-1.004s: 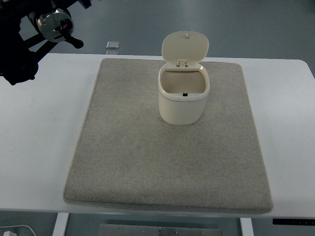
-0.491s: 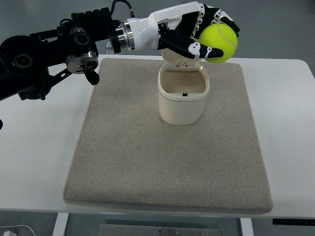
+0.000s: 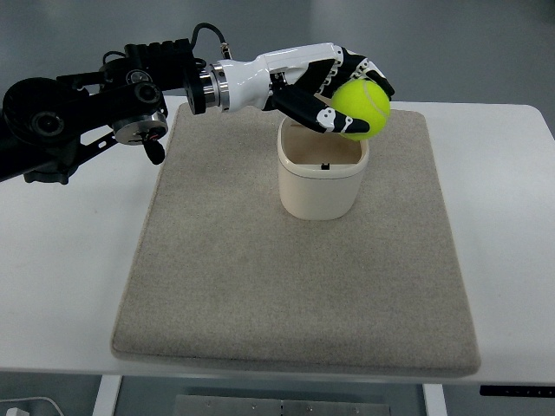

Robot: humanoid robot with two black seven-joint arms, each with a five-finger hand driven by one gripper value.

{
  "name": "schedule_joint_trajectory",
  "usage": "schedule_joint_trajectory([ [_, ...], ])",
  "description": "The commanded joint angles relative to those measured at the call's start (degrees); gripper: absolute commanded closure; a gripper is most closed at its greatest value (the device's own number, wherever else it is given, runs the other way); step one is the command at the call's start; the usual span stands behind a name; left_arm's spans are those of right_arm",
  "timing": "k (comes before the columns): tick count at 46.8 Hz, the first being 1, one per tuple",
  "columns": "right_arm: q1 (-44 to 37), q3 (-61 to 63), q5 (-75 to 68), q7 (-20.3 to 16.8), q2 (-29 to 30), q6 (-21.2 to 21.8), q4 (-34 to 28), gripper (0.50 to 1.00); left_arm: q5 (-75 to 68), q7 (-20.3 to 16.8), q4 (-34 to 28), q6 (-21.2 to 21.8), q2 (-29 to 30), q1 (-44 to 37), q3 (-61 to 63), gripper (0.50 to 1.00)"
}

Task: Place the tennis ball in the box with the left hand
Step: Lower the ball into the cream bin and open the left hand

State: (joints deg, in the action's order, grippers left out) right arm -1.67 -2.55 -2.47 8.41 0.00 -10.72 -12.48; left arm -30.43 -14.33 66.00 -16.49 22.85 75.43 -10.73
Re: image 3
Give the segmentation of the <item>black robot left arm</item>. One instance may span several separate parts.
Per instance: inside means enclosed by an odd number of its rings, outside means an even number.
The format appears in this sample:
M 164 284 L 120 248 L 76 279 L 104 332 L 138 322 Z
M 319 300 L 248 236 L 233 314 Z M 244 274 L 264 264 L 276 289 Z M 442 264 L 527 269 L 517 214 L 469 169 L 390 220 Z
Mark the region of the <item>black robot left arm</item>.
M 1 106 L 1 179 L 66 185 L 80 165 L 117 143 L 141 146 L 161 164 L 160 139 L 168 131 L 164 93 L 184 88 L 194 114 L 221 103 L 215 77 L 193 54 L 202 29 L 214 33 L 222 56 L 230 57 L 219 28 L 199 23 L 190 39 L 108 51 L 96 72 L 12 85 Z

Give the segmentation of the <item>black white robot left hand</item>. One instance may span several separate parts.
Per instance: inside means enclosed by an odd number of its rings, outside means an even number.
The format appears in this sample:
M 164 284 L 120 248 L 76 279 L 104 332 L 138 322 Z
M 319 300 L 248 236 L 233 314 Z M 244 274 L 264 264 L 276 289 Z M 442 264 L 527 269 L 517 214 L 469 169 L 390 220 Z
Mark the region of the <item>black white robot left hand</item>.
M 268 52 L 251 62 L 224 59 L 201 76 L 207 107 L 278 110 L 318 133 L 370 133 L 370 122 L 320 100 L 358 79 L 374 83 L 388 98 L 395 93 L 369 58 L 330 42 Z

